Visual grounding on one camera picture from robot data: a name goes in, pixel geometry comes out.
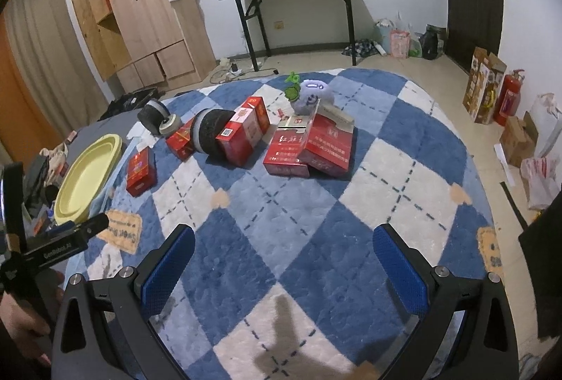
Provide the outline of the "person's left hand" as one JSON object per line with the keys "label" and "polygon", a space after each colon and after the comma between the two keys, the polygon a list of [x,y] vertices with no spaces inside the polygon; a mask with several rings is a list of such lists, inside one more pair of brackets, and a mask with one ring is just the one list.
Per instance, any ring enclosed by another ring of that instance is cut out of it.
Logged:
{"label": "person's left hand", "polygon": [[1,326],[8,334],[8,341],[25,359],[38,361],[49,367],[51,359],[37,340],[51,334],[47,321],[28,301],[4,292],[1,297]]}

